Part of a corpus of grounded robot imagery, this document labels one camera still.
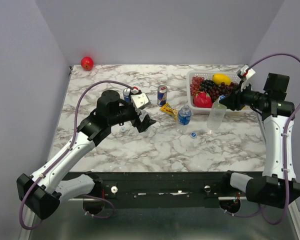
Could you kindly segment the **clear plastic bottle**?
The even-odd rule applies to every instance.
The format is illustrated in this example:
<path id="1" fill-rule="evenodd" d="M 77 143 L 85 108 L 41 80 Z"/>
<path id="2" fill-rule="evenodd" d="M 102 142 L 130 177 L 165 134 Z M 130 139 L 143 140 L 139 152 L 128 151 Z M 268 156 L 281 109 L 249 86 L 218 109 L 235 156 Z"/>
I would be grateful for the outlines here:
<path id="1" fill-rule="evenodd" d="M 207 127 L 211 131 L 216 131 L 220 126 L 226 114 L 227 107 L 216 100 L 211 108 L 207 119 Z"/>

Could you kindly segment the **blue label plastic bottle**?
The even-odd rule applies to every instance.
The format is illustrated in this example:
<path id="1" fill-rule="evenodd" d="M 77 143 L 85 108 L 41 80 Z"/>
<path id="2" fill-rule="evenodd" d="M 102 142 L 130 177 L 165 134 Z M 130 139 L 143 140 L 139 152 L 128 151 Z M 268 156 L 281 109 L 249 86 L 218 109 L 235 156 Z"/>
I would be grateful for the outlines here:
<path id="1" fill-rule="evenodd" d="M 192 111 L 189 105 L 185 104 L 177 114 L 176 119 L 176 130 L 180 134 L 184 134 L 187 130 L 187 127 L 191 121 Z"/>

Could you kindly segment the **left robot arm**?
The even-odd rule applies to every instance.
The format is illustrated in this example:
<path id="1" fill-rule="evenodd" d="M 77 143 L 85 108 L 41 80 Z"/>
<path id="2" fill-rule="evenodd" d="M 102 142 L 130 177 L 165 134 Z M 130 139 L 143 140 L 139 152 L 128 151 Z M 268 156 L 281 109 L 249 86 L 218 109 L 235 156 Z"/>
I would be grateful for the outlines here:
<path id="1" fill-rule="evenodd" d="M 133 89 L 129 98 L 126 102 L 117 91 L 104 91 L 96 108 L 76 126 L 74 137 L 61 150 L 30 176 L 23 173 L 18 177 L 19 199 L 41 220 L 50 217 L 63 201 L 83 195 L 103 196 L 103 181 L 91 171 L 71 180 L 64 177 L 110 135 L 113 126 L 130 122 L 142 133 L 156 123 L 149 115 L 141 117 L 142 110 L 150 104 L 145 93 Z"/>

